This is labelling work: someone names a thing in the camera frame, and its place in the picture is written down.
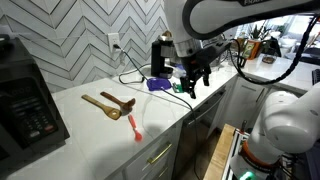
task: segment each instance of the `wooden floor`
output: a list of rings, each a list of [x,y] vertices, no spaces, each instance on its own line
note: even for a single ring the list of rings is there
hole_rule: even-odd
[[[215,150],[215,147],[219,141],[220,133],[215,131],[208,138],[207,142],[201,147],[197,154],[196,171],[200,179],[204,178],[210,163],[211,157]],[[194,160],[187,163],[182,173],[178,176],[177,180],[197,180],[194,173]]]

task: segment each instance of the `wall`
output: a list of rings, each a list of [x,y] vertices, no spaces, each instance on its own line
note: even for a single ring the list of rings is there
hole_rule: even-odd
[[[151,43],[167,29],[163,8],[164,0],[1,0],[0,25],[23,41],[57,92],[133,68],[110,53],[108,33],[119,32],[139,64],[150,62]]]

